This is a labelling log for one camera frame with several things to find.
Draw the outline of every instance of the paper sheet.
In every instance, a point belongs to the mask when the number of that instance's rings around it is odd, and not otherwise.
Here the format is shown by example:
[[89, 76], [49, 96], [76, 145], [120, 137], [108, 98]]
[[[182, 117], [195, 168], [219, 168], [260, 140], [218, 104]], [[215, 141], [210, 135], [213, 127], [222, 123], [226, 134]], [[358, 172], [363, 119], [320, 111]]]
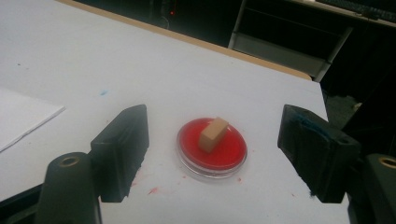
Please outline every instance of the paper sheet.
[[0, 152], [62, 111], [62, 105], [0, 89]]

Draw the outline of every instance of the tan sponge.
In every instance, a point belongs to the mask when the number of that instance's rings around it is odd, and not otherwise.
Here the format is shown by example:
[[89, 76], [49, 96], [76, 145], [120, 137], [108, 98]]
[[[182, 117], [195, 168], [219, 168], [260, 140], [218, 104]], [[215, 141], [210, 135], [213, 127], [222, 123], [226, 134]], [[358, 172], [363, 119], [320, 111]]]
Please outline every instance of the tan sponge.
[[227, 132], [228, 122], [221, 118], [215, 118], [201, 132], [199, 136], [199, 147], [206, 152], [211, 152], [221, 141]]

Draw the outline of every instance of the white table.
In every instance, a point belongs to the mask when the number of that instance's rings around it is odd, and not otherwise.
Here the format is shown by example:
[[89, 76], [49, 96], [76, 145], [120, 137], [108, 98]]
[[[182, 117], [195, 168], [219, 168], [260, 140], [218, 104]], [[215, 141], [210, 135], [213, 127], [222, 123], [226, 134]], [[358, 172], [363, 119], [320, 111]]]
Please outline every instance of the white table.
[[[101, 203], [104, 223], [348, 223], [347, 199], [310, 198], [276, 146], [284, 104], [327, 118], [318, 83], [59, 2], [3, 0], [0, 88], [66, 106], [0, 154], [0, 201], [42, 183], [56, 157], [89, 152], [122, 109], [146, 104], [148, 153], [130, 197]], [[215, 116], [248, 147], [242, 169], [218, 181], [176, 154], [183, 124]]]

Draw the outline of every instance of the clear plastic dish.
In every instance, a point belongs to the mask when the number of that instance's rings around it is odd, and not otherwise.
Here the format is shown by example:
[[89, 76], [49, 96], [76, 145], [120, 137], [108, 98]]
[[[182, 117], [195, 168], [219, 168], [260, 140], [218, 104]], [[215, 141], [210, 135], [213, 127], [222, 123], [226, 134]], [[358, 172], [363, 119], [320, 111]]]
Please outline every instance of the clear plastic dish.
[[236, 173], [245, 162], [247, 145], [242, 135], [229, 125], [227, 133], [210, 152], [198, 146], [201, 131], [213, 119], [195, 119], [185, 124], [177, 135], [177, 152], [191, 171], [198, 175], [223, 178]]

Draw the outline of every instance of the red speck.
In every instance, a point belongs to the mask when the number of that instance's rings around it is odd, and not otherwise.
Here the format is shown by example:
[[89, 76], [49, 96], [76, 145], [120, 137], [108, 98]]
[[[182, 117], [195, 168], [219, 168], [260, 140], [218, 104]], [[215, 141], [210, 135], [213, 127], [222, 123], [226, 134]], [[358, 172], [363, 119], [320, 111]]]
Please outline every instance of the red speck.
[[158, 187], [155, 187], [154, 189], [151, 189], [151, 190], [149, 191], [148, 195], [149, 195], [149, 194], [155, 194], [155, 193], [158, 193]]

